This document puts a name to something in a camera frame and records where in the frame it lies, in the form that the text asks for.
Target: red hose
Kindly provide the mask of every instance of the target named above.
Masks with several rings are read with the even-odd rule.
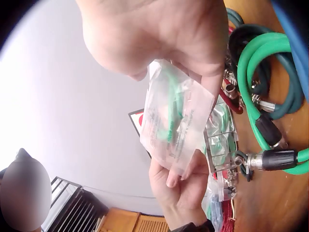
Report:
[[[234,111],[236,114],[242,114],[243,113],[243,108],[241,106],[235,106],[232,102],[231,99],[225,93],[223,92],[222,89],[220,89],[219,95],[222,97],[222,99],[225,101],[225,103],[231,108],[232,111]]]

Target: red wire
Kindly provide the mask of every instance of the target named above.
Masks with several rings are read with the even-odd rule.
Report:
[[[231,201],[222,202],[223,222],[220,232],[233,232],[234,231],[234,220]]]
[[[222,89],[220,89],[219,95],[222,97],[222,99],[225,101],[225,103],[231,108],[232,111],[234,111],[236,114],[242,114],[243,108],[241,106],[237,107],[235,106],[231,100],[228,98],[227,95],[223,92]]]

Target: white wall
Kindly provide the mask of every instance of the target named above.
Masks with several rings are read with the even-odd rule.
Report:
[[[100,190],[141,196],[117,202],[160,214],[151,198],[150,159],[128,117],[143,108],[147,80],[135,82],[95,62],[74,0],[35,5],[0,61],[1,167],[24,147],[51,179],[90,186],[103,197]]]

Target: person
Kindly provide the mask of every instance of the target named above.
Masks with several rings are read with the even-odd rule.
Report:
[[[154,59],[218,96],[228,43],[222,0],[76,0],[85,44],[103,67],[140,81]],[[180,178],[151,160],[150,184],[172,231],[214,231],[202,210],[208,165],[196,150]]]

